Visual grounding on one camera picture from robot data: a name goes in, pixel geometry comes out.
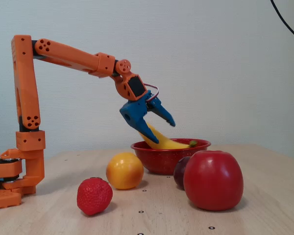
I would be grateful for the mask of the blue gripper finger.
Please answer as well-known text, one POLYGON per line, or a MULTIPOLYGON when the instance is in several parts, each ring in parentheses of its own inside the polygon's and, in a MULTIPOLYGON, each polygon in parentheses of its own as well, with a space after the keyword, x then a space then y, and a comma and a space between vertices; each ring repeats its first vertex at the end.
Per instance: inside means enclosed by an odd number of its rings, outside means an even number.
POLYGON ((147 123, 143 118, 139 118, 135 120, 134 122, 134 128, 142 134, 144 137, 152 141, 153 143, 158 144, 159 140, 157 137, 153 134, 152 130, 148 127, 147 123))
POLYGON ((157 114, 159 117, 164 119, 171 126, 175 127, 175 121, 172 115, 162 106, 161 102, 153 102, 152 105, 153 105, 152 111, 155 114, 157 114))

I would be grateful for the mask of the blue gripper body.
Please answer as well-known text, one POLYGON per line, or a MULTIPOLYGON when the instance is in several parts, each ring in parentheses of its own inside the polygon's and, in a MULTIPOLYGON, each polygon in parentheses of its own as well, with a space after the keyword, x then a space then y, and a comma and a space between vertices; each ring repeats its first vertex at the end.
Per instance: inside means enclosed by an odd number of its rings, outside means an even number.
POLYGON ((158 100, 159 92, 153 94, 148 90, 145 95, 136 101, 128 101, 120 108, 120 113, 125 121, 133 128, 145 128, 147 123, 144 120, 148 112, 156 108, 155 101, 158 100))

